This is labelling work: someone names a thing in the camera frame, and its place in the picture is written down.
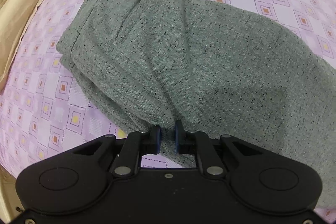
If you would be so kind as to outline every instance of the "purple bed sheet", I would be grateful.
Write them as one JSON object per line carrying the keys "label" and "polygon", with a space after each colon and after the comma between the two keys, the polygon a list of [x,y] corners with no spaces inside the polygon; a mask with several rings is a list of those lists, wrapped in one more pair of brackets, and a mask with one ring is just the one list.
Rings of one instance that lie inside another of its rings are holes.
{"label": "purple bed sheet", "polygon": [[[82,93],[55,46],[84,0],[44,0],[0,95],[0,163],[14,177],[30,164],[104,134],[125,133]],[[213,0],[275,20],[336,68],[336,0]],[[179,167],[148,155],[149,167]]]}

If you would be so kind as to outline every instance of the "silver rivet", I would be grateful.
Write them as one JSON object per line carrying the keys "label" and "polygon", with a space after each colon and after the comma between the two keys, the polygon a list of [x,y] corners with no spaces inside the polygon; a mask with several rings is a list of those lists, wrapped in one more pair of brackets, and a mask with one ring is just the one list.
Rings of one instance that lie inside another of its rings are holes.
{"label": "silver rivet", "polygon": [[167,173],[165,174],[165,178],[166,179],[171,179],[174,175],[173,174],[170,174],[170,173]]}
{"label": "silver rivet", "polygon": [[117,168],[115,168],[114,172],[118,175],[128,175],[129,173],[131,173],[131,169],[130,167],[127,166],[119,166]]}
{"label": "silver rivet", "polygon": [[224,172],[224,170],[222,167],[219,167],[219,166],[210,166],[208,167],[207,172],[210,175],[220,175],[221,173]]}
{"label": "silver rivet", "polygon": [[28,218],[25,220],[25,224],[36,224],[34,220]]}

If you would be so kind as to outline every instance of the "bed sheet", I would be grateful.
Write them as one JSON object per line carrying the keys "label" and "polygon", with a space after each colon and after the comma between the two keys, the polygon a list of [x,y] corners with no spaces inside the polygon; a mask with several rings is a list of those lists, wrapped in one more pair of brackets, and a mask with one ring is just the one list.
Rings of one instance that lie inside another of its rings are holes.
{"label": "bed sheet", "polygon": [[[44,0],[0,95],[0,163],[14,177],[30,164],[104,134],[124,138],[61,66],[55,46],[84,0]],[[336,68],[336,0],[213,0],[267,16]],[[149,155],[150,167],[179,167]]]}

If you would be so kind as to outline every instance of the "patterned bed sheet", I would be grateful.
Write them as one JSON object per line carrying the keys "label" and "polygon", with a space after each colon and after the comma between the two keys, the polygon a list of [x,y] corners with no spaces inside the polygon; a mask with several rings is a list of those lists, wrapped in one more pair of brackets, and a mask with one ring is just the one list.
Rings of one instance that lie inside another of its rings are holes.
{"label": "patterned bed sheet", "polygon": [[[44,0],[22,39],[0,95],[0,163],[14,177],[30,164],[104,134],[124,132],[61,66],[55,46],[84,0]],[[213,0],[269,17],[336,68],[336,0]],[[179,167],[148,155],[148,167]]]}

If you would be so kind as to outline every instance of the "garment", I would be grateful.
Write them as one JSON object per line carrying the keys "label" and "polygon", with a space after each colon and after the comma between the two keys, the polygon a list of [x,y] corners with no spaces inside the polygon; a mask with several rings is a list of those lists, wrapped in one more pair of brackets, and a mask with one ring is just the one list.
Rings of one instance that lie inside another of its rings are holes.
{"label": "garment", "polygon": [[320,174],[335,204],[336,73],[278,23],[208,0],[85,0],[57,44],[88,98],[129,133],[174,122],[231,134]]}

